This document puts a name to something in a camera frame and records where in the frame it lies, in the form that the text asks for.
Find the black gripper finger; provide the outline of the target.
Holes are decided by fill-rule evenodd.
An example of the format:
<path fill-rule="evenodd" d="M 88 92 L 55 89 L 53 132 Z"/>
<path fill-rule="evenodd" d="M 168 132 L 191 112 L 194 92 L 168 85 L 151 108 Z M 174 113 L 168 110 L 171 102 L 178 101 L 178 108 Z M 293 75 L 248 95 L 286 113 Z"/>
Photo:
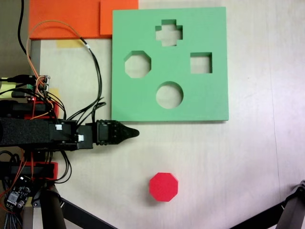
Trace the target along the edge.
<path fill-rule="evenodd" d="M 118 145 L 124 140 L 137 137 L 139 133 L 117 133 L 110 137 L 110 145 Z"/>
<path fill-rule="evenodd" d="M 110 121 L 113 133 L 139 133 L 137 129 L 127 127 L 118 121 Z"/>

